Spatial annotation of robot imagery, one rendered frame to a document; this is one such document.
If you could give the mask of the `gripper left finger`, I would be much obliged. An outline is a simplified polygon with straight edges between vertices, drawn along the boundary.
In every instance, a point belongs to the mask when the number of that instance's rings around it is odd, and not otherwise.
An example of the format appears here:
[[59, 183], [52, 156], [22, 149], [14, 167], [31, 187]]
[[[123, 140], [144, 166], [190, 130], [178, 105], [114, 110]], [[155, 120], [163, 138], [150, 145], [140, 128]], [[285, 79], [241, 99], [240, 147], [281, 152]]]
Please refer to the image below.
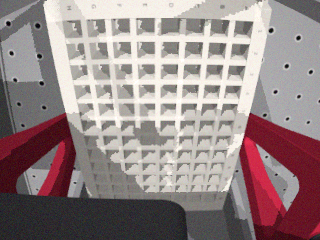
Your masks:
[[66, 113], [0, 139], [0, 192], [18, 194], [18, 177], [58, 144], [50, 171], [37, 195], [67, 197], [76, 150]]

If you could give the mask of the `light grey perforated base plate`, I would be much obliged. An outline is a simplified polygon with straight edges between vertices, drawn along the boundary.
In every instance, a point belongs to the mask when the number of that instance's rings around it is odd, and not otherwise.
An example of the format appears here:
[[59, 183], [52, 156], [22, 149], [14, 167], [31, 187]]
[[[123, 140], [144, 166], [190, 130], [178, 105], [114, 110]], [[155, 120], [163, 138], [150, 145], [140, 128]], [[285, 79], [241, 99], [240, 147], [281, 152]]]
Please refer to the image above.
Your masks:
[[[274, 0], [250, 113], [320, 140], [320, 24]], [[54, 65], [43, 1], [0, 19], [0, 66], [13, 133], [66, 113]], [[256, 144], [272, 185], [288, 211], [297, 177]], [[24, 172], [37, 195], [59, 144]], [[235, 177], [256, 240], [238, 156]]]

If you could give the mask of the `white well plate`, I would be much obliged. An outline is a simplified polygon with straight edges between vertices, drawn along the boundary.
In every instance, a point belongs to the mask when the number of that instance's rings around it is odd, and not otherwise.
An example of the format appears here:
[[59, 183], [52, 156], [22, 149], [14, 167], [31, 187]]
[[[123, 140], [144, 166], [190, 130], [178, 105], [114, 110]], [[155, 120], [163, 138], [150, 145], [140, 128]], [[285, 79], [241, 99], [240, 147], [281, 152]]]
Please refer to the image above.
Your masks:
[[262, 62], [268, 0], [43, 5], [89, 198], [222, 210]]

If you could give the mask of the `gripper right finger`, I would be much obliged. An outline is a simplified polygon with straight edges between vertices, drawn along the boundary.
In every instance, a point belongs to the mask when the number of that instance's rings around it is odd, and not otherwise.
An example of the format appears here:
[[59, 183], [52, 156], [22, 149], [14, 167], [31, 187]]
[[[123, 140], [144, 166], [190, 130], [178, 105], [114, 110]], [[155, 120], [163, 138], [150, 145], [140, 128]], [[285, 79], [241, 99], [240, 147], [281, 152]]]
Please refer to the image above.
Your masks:
[[[288, 211], [267, 175], [256, 144], [299, 181], [299, 191]], [[309, 240], [320, 234], [319, 140], [249, 113], [239, 156], [256, 240]]]

